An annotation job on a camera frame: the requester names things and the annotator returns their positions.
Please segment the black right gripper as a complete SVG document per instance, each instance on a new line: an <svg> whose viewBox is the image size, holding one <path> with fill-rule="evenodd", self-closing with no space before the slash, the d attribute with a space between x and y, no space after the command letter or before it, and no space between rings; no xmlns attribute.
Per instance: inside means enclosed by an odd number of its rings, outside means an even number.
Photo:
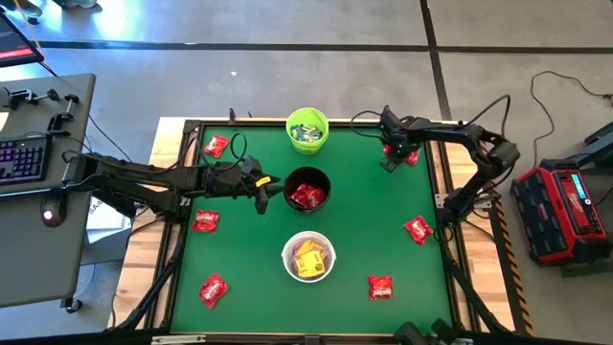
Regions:
<svg viewBox="0 0 613 345"><path fill-rule="evenodd" d="M420 146L409 141L403 122L391 110L389 105L383 107L378 127L381 133L380 141L382 145L390 146L392 149L392 155L382 158L379 165L387 173L392 173L399 165L397 159L405 159L412 151L420 150Z"/></svg>

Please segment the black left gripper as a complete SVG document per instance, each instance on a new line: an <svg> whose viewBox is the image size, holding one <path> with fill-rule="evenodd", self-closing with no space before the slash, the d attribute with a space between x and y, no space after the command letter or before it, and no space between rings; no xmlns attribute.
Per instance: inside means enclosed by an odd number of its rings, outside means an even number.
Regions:
<svg viewBox="0 0 613 345"><path fill-rule="evenodd" d="M218 161L206 163L202 179L202 192L205 197L253 196L259 215L264 215L269 200L284 190L284 185L266 183L260 188L256 181L262 177L261 163L247 156L239 161Z"/></svg>

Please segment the black halloween bucket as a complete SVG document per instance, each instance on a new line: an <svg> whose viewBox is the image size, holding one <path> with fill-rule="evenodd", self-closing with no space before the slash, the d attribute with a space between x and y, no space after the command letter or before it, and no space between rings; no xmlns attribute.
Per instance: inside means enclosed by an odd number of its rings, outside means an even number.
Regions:
<svg viewBox="0 0 613 345"><path fill-rule="evenodd" d="M306 183L312 188L320 188L326 194L326 199L316 208L304 208L291 200L290 196L302 184ZM284 199L286 203L294 210L310 214L320 210L329 200L331 195L331 182L328 176L321 170L314 167L301 167L293 171L284 180Z"/></svg>

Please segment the green halloween bucket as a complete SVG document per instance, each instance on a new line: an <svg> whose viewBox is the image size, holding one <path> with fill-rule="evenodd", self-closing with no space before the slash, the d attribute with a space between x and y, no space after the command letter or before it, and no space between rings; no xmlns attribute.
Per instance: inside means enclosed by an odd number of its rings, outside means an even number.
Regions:
<svg viewBox="0 0 613 345"><path fill-rule="evenodd" d="M304 124L317 127L323 132L323 137L316 142L300 142L292 138L290 130ZM285 130L293 148L301 154L313 155L326 143L329 138L329 122L323 112L314 107L303 107L294 110L286 119Z"/></svg>

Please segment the green table mat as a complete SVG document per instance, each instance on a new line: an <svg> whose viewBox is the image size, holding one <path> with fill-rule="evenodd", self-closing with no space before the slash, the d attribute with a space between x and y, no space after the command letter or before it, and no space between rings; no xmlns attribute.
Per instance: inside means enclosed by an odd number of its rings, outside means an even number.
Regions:
<svg viewBox="0 0 613 345"><path fill-rule="evenodd" d="M383 148L371 129L334 128L314 155L297 152L283 127L221 127L238 151L265 172L286 177L301 167L323 171L328 202L313 214L274 196L259 215L250 198L198 198L195 210L219 212L213 233L188 233L171 328L176 333L390 334L402 323L425 330L451 317L436 241L416 244L404 224L435 220L424 161L385 172ZM335 265L320 282L288 275L285 243L302 231L325 235ZM208 309L198 292L218 274L229 290ZM391 299L369 299L369 276L391 276Z"/></svg>

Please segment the yellow black hazard strip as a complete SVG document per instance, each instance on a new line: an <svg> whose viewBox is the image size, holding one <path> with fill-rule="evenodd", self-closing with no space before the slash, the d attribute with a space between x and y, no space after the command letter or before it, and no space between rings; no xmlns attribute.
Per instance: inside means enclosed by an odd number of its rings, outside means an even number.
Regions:
<svg viewBox="0 0 613 345"><path fill-rule="evenodd" d="M489 188L487 196L488 205L477 208L464 224L469 236L468 263L473 285L498 323L517 334L533 336L501 195Z"/></svg>

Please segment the white cardboard box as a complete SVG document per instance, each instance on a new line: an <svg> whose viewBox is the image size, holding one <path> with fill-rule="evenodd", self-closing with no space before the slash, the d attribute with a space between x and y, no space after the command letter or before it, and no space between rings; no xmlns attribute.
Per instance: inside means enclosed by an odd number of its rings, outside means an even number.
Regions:
<svg viewBox="0 0 613 345"><path fill-rule="evenodd" d="M131 218L117 212L101 200L91 197L86 223L88 243L94 243L123 232L131 225Z"/></svg>

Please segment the black rounded object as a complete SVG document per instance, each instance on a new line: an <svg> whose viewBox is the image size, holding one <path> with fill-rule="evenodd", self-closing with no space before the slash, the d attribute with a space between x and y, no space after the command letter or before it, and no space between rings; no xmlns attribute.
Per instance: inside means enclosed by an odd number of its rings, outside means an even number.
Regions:
<svg viewBox="0 0 613 345"><path fill-rule="evenodd" d="M404 322L393 334L399 345L452 345L458 338L454 329L443 320L436 319L431 333L422 333L412 322Z"/></svg>

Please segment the blue black equipment cart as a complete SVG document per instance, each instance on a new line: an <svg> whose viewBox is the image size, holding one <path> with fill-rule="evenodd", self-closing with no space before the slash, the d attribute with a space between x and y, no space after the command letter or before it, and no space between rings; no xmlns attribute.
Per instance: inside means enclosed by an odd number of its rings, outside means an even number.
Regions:
<svg viewBox="0 0 613 345"><path fill-rule="evenodd" d="M581 152L568 156L579 167L613 159L613 121L590 134Z"/></svg>

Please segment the black computer mouse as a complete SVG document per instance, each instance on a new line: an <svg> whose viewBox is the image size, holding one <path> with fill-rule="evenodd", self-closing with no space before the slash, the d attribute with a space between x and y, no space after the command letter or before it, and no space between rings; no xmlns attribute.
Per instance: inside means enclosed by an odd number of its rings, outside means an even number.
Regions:
<svg viewBox="0 0 613 345"><path fill-rule="evenodd" d="M60 226L66 215L66 197L63 194L48 194L40 203L40 215L45 226Z"/></svg>

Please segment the grey desk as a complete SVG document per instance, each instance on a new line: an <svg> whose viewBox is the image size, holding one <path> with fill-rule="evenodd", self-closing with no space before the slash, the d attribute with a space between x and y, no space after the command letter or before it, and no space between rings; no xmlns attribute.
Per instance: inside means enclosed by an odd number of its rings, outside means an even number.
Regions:
<svg viewBox="0 0 613 345"><path fill-rule="evenodd" d="M79 97L71 109L74 119L63 126L70 137L53 140L45 179L0 187L0 308L66 299L76 292L91 195L69 192L65 219L57 227L43 223L40 206L61 186L66 168L61 154L81 150L95 83L90 73L0 81L0 111L6 109L8 91L41 95L54 89Z"/></svg>

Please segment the black backlit keyboard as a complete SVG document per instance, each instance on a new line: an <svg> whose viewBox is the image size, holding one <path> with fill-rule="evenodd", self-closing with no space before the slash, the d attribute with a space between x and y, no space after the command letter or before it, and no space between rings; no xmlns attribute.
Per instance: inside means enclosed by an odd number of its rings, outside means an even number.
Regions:
<svg viewBox="0 0 613 345"><path fill-rule="evenodd" d="M44 180L51 147L48 134L0 139L0 185Z"/></svg>

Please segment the black desk monitor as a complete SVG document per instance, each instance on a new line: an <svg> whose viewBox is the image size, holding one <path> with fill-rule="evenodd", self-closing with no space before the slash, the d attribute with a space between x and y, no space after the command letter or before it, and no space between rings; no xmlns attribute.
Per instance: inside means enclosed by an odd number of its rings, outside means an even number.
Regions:
<svg viewBox="0 0 613 345"><path fill-rule="evenodd" d="M39 63L44 56L10 22L0 8L0 68Z"/></svg>

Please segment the person's foot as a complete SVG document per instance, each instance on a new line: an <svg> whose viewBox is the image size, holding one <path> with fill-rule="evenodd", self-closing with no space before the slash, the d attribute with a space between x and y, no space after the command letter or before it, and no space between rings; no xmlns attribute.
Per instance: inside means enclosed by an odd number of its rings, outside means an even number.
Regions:
<svg viewBox="0 0 613 345"><path fill-rule="evenodd" d="M22 12L26 17L38 18L42 9L30 0L0 0L0 7L8 12Z"/></svg>

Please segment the black desk clamp mount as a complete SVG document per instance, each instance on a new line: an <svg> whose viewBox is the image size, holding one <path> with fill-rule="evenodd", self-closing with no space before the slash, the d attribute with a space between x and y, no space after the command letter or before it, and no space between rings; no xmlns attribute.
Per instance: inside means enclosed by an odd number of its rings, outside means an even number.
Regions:
<svg viewBox="0 0 613 345"><path fill-rule="evenodd" d="M5 104L5 107L10 108L12 110L16 110L18 106L22 103L38 105L39 101L49 99L55 102L59 101L59 95L55 89L48 89L46 93L42 96L37 96L30 89L21 89L10 91L8 88L4 88L6 91L8 100Z"/></svg>
<svg viewBox="0 0 613 345"><path fill-rule="evenodd" d="M68 137L71 133L63 126L65 123L71 122L74 119L72 108L74 104L79 103L79 97L74 94L67 94L64 100L68 102L66 110L55 114L47 126L47 133L52 136Z"/></svg>

